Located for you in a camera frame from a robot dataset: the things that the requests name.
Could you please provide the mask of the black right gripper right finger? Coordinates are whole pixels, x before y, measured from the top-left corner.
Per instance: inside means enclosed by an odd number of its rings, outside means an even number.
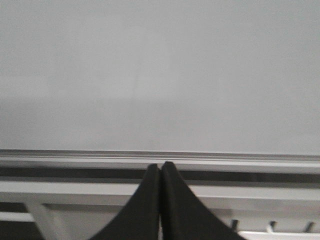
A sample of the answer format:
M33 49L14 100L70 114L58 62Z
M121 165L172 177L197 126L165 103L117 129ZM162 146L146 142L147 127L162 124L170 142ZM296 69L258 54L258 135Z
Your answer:
M242 240L196 197L173 162L161 168L161 225L164 240Z

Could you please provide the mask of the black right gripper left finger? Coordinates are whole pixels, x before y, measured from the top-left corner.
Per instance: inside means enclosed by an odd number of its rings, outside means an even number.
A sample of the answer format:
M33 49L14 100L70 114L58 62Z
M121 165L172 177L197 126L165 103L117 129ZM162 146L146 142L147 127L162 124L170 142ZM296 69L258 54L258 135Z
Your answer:
M147 167L137 190L120 212L92 240L157 240L160 217L160 170Z

